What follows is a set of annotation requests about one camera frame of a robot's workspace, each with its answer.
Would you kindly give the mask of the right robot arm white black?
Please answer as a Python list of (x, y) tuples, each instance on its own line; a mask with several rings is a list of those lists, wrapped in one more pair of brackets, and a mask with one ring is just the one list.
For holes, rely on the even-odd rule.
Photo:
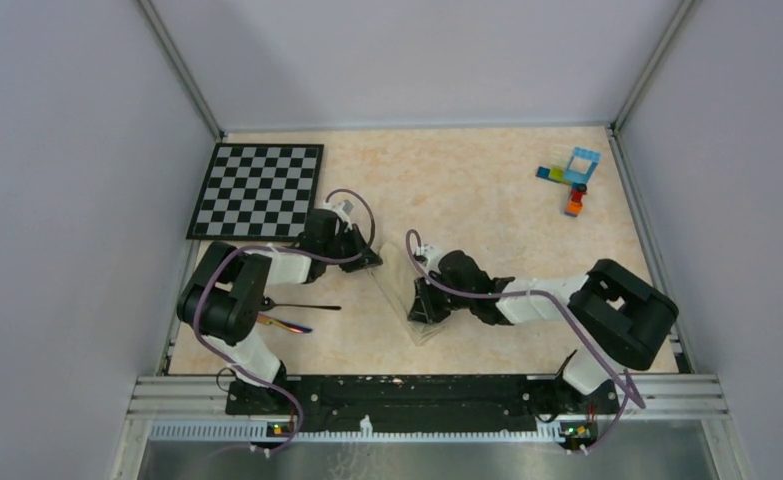
[(579, 338), (553, 385), (556, 404), (579, 412), (623, 370), (646, 371), (679, 316), (676, 303), (612, 259), (564, 279), (492, 277), (461, 250), (410, 253), (419, 277), (409, 320), (437, 324), (466, 310), (491, 326), (564, 320)]

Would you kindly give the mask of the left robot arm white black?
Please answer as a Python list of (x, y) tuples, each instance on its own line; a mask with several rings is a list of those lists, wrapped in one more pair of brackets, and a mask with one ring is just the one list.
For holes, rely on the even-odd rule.
[(264, 247), (242, 251), (215, 241), (199, 261), (178, 297), (176, 315), (251, 385), (250, 401), (264, 413), (286, 404), (287, 386), (276, 379), (284, 364), (255, 330), (259, 315), (275, 306), (265, 296), (269, 286), (310, 284), (329, 265), (352, 273), (383, 264), (368, 245), (342, 202), (313, 209), (304, 230), (288, 249)]

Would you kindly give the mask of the iridescent rainbow knife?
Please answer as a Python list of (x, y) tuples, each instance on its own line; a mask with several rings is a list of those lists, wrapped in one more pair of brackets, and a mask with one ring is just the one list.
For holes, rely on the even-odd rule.
[(281, 329), (284, 329), (284, 330), (287, 330), (289, 332), (296, 333), (296, 334), (309, 334), (309, 333), (313, 332), (313, 329), (311, 327), (307, 327), (307, 326), (303, 326), (303, 325), (299, 325), (299, 324), (295, 324), (295, 323), (279, 320), (279, 319), (276, 319), (276, 318), (273, 318), (273, 317), (269, 317), (269, 316), (266, 316), (266, 315), (259, 315), (257, 317), (257, 322), (260, 323), (260, 324), (263, 324), (263, 325), (276, 326), (278, 328), (281, 328)]

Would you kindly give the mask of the beige cloth napkin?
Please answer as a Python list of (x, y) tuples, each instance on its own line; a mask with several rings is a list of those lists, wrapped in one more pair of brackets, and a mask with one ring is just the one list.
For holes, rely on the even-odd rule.
[(398, 244), (384, 243), (379, 249), (379, 256), (383, 264), (373, 268), (370, 275), (412, 342), (416, 346), (422, 346), (438, 335), (444, 327), (440, 324), (430, 325), (408, 319), (408, 314), (415, 304), (415, 286), (420, 274), (413, 266), (405, 248)]

